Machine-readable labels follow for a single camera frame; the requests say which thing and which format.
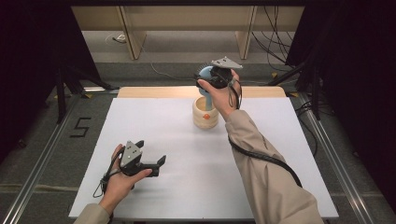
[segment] white board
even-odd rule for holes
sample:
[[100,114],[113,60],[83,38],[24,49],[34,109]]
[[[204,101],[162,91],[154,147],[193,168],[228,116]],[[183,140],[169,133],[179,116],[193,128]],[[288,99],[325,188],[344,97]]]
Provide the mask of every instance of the white board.
[[[145,178],[119,204],[124,220],[252,219],[240,174],[228,143],[224,121],[202,130],[192,122],[193,99],[114,99],[70,217],[78,217],[93,198],[117,144],[145,140],[143,163],[166,155],[159,177]],[[244,98],[261,133],[282,153],[304,189],[318,200],[324,218],[338,214],[288,98]]]

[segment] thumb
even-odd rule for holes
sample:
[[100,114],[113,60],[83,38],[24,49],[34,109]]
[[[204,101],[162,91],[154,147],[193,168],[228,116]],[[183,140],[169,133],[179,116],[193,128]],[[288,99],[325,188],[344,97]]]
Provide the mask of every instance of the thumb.
[[212,92],[212,90],[214,89],[214,87],[212,85],[210,85],[210,83],[208,83],[206,80],[203,79],[198,79],[198,84],[207,92]]
[[139,173],[137,173],[136,175],[132,176],[133,181],[136,183],[139,180],[145,178],[146,176],[148,176],[149,174],[151,174],[152,170],[151,169],[146,169],[146,170],[142,170]]

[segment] person's left hand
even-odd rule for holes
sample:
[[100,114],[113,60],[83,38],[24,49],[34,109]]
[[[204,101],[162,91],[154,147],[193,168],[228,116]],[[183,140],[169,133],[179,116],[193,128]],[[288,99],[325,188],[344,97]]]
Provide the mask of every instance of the person's left hand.
[[[117,155],[117,152],[122,149],[122,144],[119,144],[113,152],[112,158]],[[120,169],[120,158],[117,158],[113,164],[112,169]],[[106,193],[99,204],[106,209],[111,215],[116,206],[124,199],[131,191],[132,186],[139,180],[151,174],[152,170],[142,170],[136,175],[128,176],[122,172],[110,177],[107,183]]]

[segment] cabinet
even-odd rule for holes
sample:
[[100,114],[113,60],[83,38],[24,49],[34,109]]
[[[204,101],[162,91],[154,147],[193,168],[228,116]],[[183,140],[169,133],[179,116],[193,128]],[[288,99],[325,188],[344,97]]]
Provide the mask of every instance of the cabinet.
[[132,60],[147,31],[235,31],[241,59],[252,31],[297,30],[304,7],[72,7],[81,30],[122,30]]

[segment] beige jacket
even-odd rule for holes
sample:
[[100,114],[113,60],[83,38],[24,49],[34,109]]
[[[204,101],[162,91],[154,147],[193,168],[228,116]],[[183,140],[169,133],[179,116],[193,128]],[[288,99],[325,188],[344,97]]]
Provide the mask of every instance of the beige jacket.
[[[225,125],[231,140],[241,148],[285,161],[262,137],[249,115],[234,111]],[[323,223],[315,197],[298,187],[288,171],[267,161],[251,159],[233,150],[247,199],[257,224]],[[108,222],[108,213],[99,204],[88,204],[75,223]]]

